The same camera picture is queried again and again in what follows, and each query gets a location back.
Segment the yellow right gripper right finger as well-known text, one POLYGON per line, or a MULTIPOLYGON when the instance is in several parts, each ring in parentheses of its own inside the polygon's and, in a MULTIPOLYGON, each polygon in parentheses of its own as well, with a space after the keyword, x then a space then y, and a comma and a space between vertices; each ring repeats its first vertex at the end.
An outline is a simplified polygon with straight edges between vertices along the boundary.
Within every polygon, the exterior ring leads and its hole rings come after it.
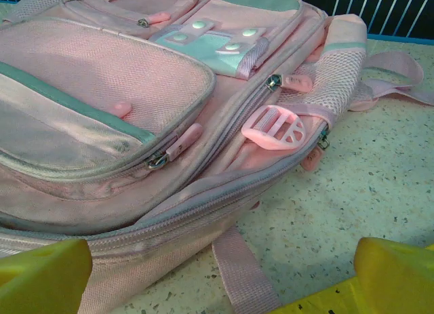
POLYGON ((356 275, 281 308, 281 314, 434 314, 434 244, 364 237, 356 275))

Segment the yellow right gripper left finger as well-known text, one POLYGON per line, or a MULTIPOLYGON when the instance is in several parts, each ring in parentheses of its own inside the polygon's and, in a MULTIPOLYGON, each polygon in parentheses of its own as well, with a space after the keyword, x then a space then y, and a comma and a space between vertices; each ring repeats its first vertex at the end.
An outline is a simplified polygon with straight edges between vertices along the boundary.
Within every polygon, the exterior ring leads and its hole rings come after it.
POLYGON ((84 239, 0 258, 0 314, 77 314, 91 272, 84 239))

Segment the pink student backpack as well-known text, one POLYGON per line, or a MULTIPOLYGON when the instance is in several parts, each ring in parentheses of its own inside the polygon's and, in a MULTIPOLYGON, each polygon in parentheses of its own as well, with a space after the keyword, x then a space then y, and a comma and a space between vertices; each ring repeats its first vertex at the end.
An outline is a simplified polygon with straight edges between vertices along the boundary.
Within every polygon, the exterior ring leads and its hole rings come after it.
POLYGON ((211 245, 236 314, 279 306, 235 223, 346 111, 416 90, 365 22, 303 0, 21 0, 0 20, 0 258, 84 239, 77 314, 211 245))

